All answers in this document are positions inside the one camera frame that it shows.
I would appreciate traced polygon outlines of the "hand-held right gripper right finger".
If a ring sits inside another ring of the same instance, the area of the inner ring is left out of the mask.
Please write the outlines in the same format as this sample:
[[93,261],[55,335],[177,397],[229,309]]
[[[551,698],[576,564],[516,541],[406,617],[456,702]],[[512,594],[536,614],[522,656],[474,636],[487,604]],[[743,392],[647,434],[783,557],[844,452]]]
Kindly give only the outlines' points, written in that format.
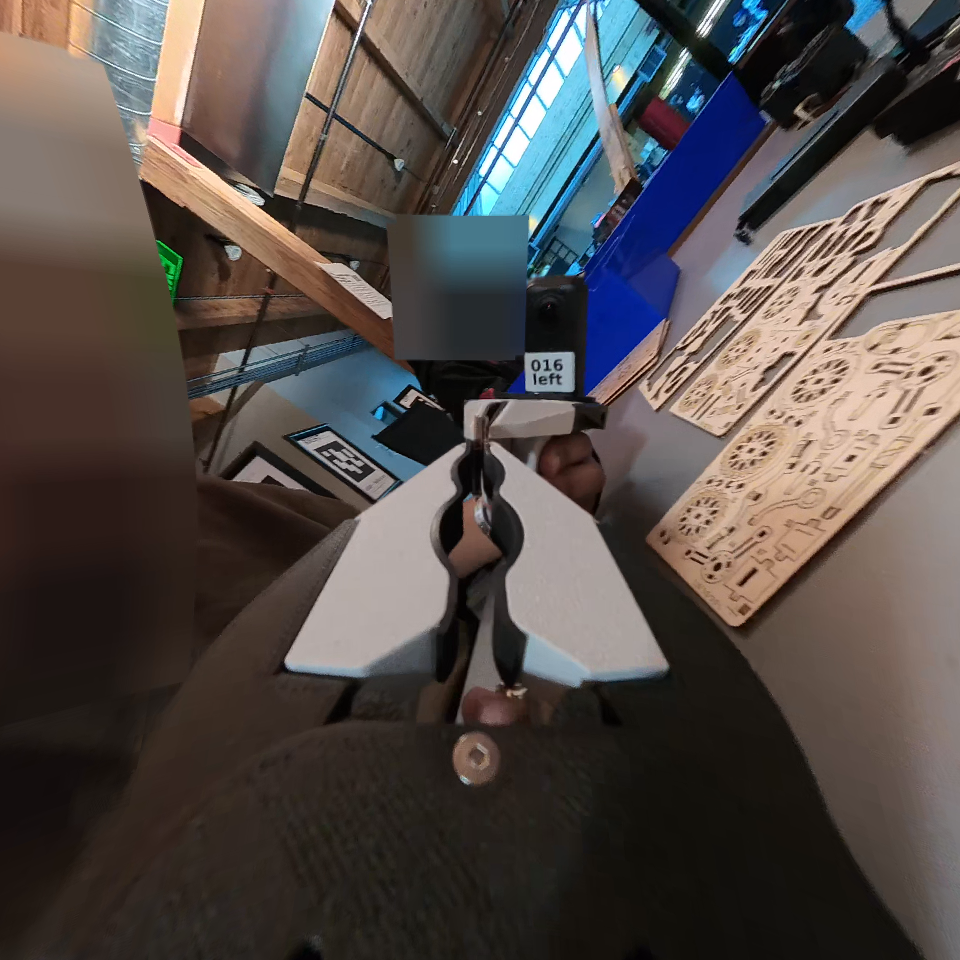
[[[669,664],[593,515],[500,443],[480,631],[480,723],[543,723],[574,690],[658,683]],[[521,683],[523,701],[498,694]]]

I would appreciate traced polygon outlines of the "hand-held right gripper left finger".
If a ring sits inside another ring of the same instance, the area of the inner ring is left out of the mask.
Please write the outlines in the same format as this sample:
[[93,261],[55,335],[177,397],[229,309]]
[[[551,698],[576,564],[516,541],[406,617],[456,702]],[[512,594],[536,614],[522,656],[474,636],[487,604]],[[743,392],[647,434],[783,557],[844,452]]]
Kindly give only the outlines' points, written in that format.
[[364,511],[285,656],[293,674],[440,678],[453,654],[466,442]]

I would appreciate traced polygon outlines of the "small wooden puzzle piece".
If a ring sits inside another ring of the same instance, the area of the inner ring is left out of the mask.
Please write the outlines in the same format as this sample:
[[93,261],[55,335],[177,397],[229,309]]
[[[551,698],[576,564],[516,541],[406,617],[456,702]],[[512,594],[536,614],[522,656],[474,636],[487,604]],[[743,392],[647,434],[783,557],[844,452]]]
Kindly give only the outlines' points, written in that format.
[[470,502],[474,522],[479,531],[487,538],[493,532],[493,496],[494,480],[488,467],[489,443],[477,436],[471,442],[470,449]]

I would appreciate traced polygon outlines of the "person's left hand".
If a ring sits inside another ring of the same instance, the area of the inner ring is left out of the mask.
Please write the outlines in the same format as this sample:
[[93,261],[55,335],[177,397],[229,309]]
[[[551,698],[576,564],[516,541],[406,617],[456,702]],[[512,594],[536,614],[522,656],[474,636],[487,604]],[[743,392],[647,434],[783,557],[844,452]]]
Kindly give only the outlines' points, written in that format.
[[564,496],[596,515],[606,486],[606,474],[589,434],[549,438],[540,451],[536,471]]

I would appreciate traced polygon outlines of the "black office chair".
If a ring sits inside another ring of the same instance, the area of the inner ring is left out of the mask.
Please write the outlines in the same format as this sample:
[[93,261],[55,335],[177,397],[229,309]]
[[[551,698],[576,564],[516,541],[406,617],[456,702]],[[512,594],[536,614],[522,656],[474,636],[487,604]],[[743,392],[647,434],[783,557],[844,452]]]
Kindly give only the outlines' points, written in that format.
[[458,449],[464,443],[463,426],[445,410],[415,401],[372,439],[382,447],[422,467]]

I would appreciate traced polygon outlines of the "person's brown clothing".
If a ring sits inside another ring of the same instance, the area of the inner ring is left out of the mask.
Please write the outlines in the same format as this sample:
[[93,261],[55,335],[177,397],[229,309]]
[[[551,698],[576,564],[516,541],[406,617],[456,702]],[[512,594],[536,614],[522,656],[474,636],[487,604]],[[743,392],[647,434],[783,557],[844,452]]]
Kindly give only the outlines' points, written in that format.
[[[190,666],[356,510],[284,486],[198,480]],[[181,681],[75,700],[2,725],[2,958],[19,958],[91,835],[118,805]]]

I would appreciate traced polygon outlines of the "cut-out wooden puzzle sheet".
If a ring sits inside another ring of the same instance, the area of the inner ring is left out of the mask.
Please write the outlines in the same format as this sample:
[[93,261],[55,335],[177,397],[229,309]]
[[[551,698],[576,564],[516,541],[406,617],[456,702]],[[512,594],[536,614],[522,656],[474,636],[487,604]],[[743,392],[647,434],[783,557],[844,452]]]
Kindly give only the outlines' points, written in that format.
[[[716,354],[759,318],[788,282],[799,280],[810,264],[844,255],[861,260],[913,242],[915,246],[935,224],[958,206],[959,164],[953,163],[855,204],[839,217],[786,229],[750,263],[724,294],[694,323],[676,345],[641,379],[638,388],[652,409],[672,408]],[[930,187],[946,184],[951,193],[907,240],[882,248],[884,236]]]

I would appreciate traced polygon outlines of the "large framed marker poster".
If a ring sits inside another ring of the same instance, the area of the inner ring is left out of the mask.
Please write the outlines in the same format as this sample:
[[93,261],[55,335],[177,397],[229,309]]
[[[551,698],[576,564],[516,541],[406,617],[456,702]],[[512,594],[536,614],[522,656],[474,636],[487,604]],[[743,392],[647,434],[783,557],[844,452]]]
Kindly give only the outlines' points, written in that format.
[[220,473],[226,481],[278,486],[338,500],[336,493],[298,470],[263,443],[252,441]]

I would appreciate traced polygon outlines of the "white paper notice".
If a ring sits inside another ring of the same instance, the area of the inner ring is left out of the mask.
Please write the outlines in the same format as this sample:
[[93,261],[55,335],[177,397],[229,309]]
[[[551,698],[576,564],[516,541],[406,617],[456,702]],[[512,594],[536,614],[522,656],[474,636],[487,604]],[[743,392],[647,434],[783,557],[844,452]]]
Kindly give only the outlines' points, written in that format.
[[393,306],[390,299],[366,282],[350,266],[338,262],[316,262],[316,266],[337,282],[345,291],[368,307],[379,319],[390,321]]

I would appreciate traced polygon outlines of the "tall wooden panel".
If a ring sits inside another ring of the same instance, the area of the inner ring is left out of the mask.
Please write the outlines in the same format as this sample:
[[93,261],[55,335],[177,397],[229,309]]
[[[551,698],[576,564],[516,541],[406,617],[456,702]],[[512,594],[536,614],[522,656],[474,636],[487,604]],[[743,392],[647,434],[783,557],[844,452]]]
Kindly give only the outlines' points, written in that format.
[[637,171],[618,109],[608,101],[593,2],[586,3],[583,54],[598,133],[618,197],[637,181]]

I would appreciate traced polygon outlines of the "red cylinder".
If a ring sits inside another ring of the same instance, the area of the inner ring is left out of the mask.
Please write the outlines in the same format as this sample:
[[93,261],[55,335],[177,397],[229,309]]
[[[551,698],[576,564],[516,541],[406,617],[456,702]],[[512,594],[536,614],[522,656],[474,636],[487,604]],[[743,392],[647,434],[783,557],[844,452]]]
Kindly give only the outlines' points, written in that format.
[[690,121],[661,97],[654,97],[647,103],[637,123],[666,151],[675,150],[690,128]]

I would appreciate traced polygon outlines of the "wooden beam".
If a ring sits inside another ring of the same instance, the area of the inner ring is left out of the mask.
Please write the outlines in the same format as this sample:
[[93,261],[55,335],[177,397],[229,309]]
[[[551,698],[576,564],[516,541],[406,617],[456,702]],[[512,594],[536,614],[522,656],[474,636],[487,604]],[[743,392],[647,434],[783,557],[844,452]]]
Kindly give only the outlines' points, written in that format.
[[242,198],[205,165],[152,136],[143,152],[140,177],[169,201],[236,242],[381,354],[395,359],[392,321],[379,316],[367,294],[359,294],[359,281],[347,281],[345,269],[263,208]]

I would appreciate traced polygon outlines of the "puzzle sheet with rectangular window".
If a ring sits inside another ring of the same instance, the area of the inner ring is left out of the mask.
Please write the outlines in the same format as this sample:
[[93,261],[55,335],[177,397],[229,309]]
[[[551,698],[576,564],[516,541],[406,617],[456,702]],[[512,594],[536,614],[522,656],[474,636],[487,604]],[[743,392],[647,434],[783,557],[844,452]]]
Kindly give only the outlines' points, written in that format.
[[818,344],[646,538],[746,623],[958,418],[957,310]]

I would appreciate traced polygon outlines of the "long black case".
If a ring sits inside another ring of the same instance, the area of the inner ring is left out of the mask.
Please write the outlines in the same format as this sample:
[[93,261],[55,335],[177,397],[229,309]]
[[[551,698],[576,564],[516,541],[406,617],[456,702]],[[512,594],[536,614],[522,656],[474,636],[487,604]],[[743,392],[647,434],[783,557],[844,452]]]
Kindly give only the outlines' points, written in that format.
[[875,61],[744,200],[734,238],[751,245],[756,231],[828,166],[906,88],[893,58]]

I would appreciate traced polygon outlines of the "black monitor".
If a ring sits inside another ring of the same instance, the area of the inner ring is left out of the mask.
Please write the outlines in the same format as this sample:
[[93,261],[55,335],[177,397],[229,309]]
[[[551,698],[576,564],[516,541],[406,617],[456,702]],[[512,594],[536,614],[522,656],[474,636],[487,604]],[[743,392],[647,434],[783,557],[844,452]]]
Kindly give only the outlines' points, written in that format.
[[719,77],[750,54],[757,54],[762,63],[783,66],[822,31],[843,27],[855,12],[850,1],[638,1],[636,5],[691,61]]

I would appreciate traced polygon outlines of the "black charging dock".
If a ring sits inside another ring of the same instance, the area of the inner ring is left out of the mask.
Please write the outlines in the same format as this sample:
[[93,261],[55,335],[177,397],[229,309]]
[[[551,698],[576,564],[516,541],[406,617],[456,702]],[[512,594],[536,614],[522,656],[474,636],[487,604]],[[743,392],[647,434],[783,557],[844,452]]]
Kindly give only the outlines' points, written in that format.
[[846,26],[824,27],[763,88],[762,112],[785,130],[809,122],[846,90],[868,56],[868,47]]

